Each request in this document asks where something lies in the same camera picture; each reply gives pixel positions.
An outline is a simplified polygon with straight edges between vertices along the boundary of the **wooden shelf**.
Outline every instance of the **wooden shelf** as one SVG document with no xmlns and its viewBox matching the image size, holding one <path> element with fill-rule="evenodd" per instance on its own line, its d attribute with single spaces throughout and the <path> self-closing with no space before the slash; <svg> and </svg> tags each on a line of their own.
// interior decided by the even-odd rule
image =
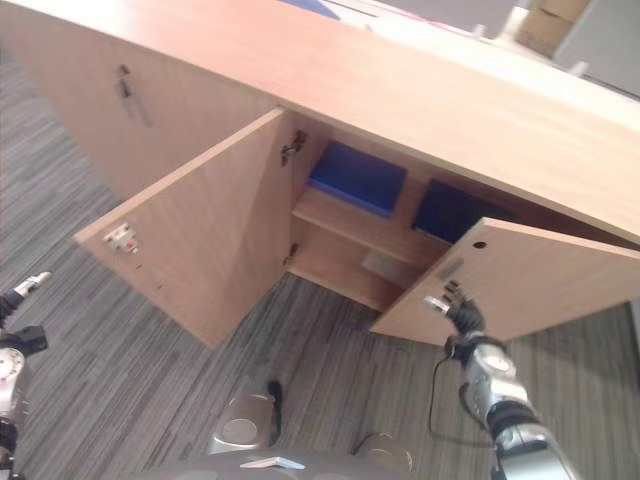
<svg viewBox="0 0 640 480">
<path fill-rule="evenodd" d="M 369 250 L 324 228 L 295 221 L 298 250 L 289 271 L 378 311 L 403 293 L 398 285 L 363 266 Z"/>
<path fill-rule="evenodd" d="M 360 245 L 419 267 L 441 258 L 450 245 L 411 229 L 426 185 L 407 178 L 392 218 L 384 218 L 313 187 L 307 187 L 293 215 Z"/>
</svg>

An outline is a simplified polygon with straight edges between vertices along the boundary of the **open cabinet door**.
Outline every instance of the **open cabinet door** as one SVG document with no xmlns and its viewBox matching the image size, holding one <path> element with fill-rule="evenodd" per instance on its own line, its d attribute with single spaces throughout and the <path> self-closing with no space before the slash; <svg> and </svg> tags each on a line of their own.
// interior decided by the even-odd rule
<svg viewBox="0 0 640 480">
<path fill-rule="evenodd" d="M 292 172 L 280 150 L 293 136 L 289 114 L 274 109 L 77 233 L 76 241 L 215 347 L 284 272 Z M 113 233 L 125 224 L 125 234 Z M 106 237 L 125 243 L 114 250 Z M 137 251 L 127 253 L 134 244 Z"/>
<path fill-rule="evenodd" d="M 483 218 L 372 331 L 443 345 L 451 322 L 423 303 L 449 281 L 473 298 L 489 335 L 508 340 L 640 296 L 640 252 Z"/>
</svg>

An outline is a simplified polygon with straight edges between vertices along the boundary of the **wooden desk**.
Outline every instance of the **wooden desk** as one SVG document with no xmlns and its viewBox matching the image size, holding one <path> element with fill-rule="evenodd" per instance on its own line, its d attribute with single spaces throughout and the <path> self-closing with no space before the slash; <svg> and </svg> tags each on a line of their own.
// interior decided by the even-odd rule
<svg viewBox="0 0 640 480">
<path fill-rule="evenodd" d="M 503 338 L 640 294 L 621 248 L 640 241 L 640 121 L 580 79 L 505 80 L 271 0 L 0 1 L 0 34 L 127 199 L 77 240 L 207 345 L 287 269 L 430 342 L 450 330 L 421 299 L 452 279 Z M 332 138 L 408 170 L 392 219 L 305 186 Z M 432 178 L 528 227 L 417 234 Z M 135 254 L 104 241 L 124 223 Z"/>
</svg>

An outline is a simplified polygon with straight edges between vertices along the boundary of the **striped carpet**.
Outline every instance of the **striped carpet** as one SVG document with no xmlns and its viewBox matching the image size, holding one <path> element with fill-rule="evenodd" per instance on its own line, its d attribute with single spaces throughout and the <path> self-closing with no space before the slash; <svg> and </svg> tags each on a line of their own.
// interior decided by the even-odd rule
<svg viewBox="0 0 640 480">
<path fill-rule="evenodd" d="M 54 278 L 14 316 L 51 347 L 30 362 L 31 416 L 17 463 L 29 480 L 112 479 L 201 455 L 237 392 L 285 386 L 281 444 L 350 450 L 385 431 L 413 454 L 417 478 L 486 479 L 488 450 L 426 431 L 439 349 L 367 333 L 375 313 L 287 276 L 212 352 L 72 241 L 116 205 L 83 152 L 6 53 L 0 62 L 0 287 Z M 627 306 L 513 342 L 541 416 L 587 480 L 640 478 L 638 358 Z M 483 438 L 446 366 L 436 427 Z"/>
</svg>

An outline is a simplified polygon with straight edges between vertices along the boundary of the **metal handle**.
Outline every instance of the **metal handle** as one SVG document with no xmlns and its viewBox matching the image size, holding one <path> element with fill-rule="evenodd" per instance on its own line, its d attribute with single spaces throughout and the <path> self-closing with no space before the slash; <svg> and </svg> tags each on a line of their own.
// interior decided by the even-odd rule
<svg viewBox="0 0 640 480">
<path fill-rule="evenodd" d="M 117 70 L 118 81 L 116 82 L 116 94 L 122 103 L 127 115 L 132 120 L 139 117 L 142 123 L 147 126 L 153 126 L 147 111 L 131 85 L 131 70 L 126 65 L 120 65 Z"/>
</svg>

